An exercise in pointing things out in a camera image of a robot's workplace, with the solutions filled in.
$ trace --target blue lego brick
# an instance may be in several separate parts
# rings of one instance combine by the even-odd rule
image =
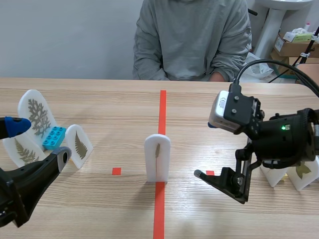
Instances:
[[[45,138],[42,146],[47,150],[55,150],[56,148],[60,147],[62,141],[64,140],[65,132],[66,128],[53,127],[48,137]]]

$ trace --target white sink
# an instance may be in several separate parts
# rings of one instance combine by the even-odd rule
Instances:
[[[312,1],[313,0],[256,0],[256,3],[268,7],[270,10],[254,54],[261,59],[268,58],[275,45],[276,37],[286,11],[299,10],[311,4]]]
[[[278,10],[299,10],[309,5],[313,0],[256,0],[256,3]]]

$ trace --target person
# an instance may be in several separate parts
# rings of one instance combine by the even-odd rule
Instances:
[[[250,49],[245,0],[144,0],[133,77],[233,81]]]

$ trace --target wooden table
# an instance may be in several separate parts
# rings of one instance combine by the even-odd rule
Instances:
[[[319,85],[319,63],[300,64],[297,68],[305,72],[314,82]]]
[[[271,188],[253,171],[249,202],[241,205],[194,177],[195,169],[235,166],[246,136],[209,129],[212,102],[228,83],[0,79],[1,115],[16,116],[20,97],[38,89],[57,122],[80,124],[94,145],[85,165],[70,161],[47,189],[31,220],[0,229],[1,239],[152,239],[154,184],[146,184],[144,140],[157,133],[160,90],[167,90],[166,134],[172,141],[165,188],[166,239],[317,239],[319,184],[297,192],[285,181]],[[266,118],[295,113],[319,101],[293,84],[243,84]],[[0,144],[0,165],[16,169]],[[112,168],[121,167],[121,176]]]

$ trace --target blue gripper tip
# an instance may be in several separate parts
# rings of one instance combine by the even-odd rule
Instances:
[[[4,123],[9,138],[20,135],[31,127],[31,122],[24,118],[5,117]]]

